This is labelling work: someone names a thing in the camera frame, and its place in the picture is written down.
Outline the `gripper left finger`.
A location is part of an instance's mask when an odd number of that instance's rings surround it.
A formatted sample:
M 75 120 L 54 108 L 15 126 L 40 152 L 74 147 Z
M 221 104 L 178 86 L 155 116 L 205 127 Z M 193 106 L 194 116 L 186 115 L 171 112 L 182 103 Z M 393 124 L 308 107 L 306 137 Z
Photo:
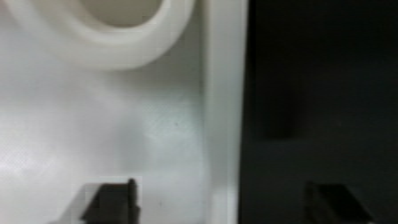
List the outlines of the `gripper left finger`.
M 84 224 L 139 224 L 139 219 L 138 181 L 130 179 L 125 183 L 106 183 L 81 216 Z

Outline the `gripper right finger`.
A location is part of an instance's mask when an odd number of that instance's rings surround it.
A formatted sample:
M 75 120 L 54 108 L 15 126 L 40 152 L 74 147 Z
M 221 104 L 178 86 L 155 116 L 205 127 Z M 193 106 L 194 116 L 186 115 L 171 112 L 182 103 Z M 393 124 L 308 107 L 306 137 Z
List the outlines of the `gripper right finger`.
M 376 224 L 374 215 L 344 184 L 306 183 L 306 224 Z

